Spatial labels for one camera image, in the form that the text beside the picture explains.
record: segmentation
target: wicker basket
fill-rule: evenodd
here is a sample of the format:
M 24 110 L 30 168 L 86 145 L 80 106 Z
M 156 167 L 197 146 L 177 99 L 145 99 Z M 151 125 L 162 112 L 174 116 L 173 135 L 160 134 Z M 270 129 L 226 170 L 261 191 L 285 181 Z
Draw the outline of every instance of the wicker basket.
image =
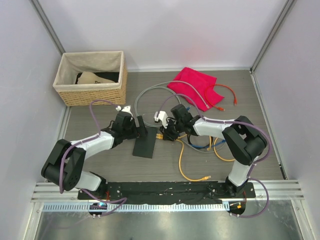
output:
M 75 84 L 77 74 L 82 72 L 119 72 L 119 79 L 115 83 Z M 126 85 L 127 69 L 123 51 L 64 53 L 53 83 L 67 106 L 85 106 L 96 99 L 123 105 L 126 103 Z

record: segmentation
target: blue cable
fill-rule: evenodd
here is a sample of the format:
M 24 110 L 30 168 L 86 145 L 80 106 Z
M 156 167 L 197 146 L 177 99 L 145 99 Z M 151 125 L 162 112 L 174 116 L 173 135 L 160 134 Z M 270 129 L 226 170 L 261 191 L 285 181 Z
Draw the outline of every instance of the blue cable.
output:
M 220 144 L 223 144 L 223 143 L 225 143 L 226 142 L 226 140 L 222 140 L 221 142 L 218 142 L 217 144 L 215 144 L 215 145 L 212 145 L 211 147 L 216 147 L 216 146 L 218 146 L 218 145 L 220 145 Z M 190 144 L 192 147 L 194 147 L 194 148 L 203 148 L 203 146 L 197 146 L 197 145 L 193 145 L 193 144 Z

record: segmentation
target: red wire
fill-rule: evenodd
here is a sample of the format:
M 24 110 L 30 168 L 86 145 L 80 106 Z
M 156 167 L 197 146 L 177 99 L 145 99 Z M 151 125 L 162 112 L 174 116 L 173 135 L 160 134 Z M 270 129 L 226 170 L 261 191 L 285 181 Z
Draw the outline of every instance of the red wire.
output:
M 218 110 L 220 110 L 220 111 L 224 111 L 224 110 L 225 110 L 225 109 L 222 108 L 222 107 L 219 107 L 219 106 L 216 106 L 216 105 L 212 104 L 212 103 L 210 102 L 210 100 L 208 99 L 208 89 L 209 89 L 209 88 L 214 88 L 215 86 L 225 87 L 225 88 L 229 89 L 229 90 L 233 93 L 233 96 L 234 96 L 233 104 L 234 104 L 234 105 L 237 105 L 238 101 L 237 101 L 236 93 L 235 93 L 235 91 L 233 91 L 233 89 L 232 89 L 231 87 L 229 87 L 229 86 L 227 86 L 227 85 L 223 85 L 223 84 L 212 84 L 212 85 L 208 86 L 208 87 L 204 90 L 204 97 L 205 97 L 206 101 L 212 105 L 212 107 L 214 107 L 214 108 L 216 108 L 216 109 L 218 109 Z

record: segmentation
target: pink fabric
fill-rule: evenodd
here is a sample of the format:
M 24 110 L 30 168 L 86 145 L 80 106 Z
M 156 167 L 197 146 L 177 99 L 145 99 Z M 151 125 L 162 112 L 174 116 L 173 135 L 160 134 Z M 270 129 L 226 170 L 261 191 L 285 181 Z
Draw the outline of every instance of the pink fabric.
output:
M 174 83 L 174 81 L 177 81 L 177 80 L 191 84 L 200 93 L 200 95 L 203 97 L 205 102 L 208 104 L 209 108 L 206 107 L 204 102 L 201 100 L 199 95 L 195 92 L 195 90 L 192 87 L 182 82 Z M 205 112 L 212 108 L 212 105 L 206 100 L 205 90 L 207 89 L 208 86 L 216 84 L 216 80 L 217 78 L 214 76 L 209 76 L 204 73 L 193 70 L 189 67 L 185 67 L 173 79 L 173 82 L 168 84 L 167 87 L 173 90 L 177 94 L 187 95 L 195 102 L 195 104 L 200 110 Z M 210 88 L 207 90 L 207 97 L 208 97 L 208 100 L 214 105 L 216 105 L 222 99 L 224 99 L 224 96 L 217 94 L 213 90 L 213 88 Z M 189 99 L 186 99 L 186 101 L 192 104 L 192 102 Z

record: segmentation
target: white fabric liner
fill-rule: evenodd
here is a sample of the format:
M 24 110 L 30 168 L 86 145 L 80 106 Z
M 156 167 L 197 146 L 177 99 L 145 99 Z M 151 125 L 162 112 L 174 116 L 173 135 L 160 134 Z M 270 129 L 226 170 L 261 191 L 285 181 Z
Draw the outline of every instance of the white fabric liner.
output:
M 64 53 L 56 73 L 53 87 L 57 92 L 78 92 L 120 89 L 124 71 L 123 51 L 93 51 Z M 83 72 L 119 72 L 115 83 L 75 84 L 77 74 Z

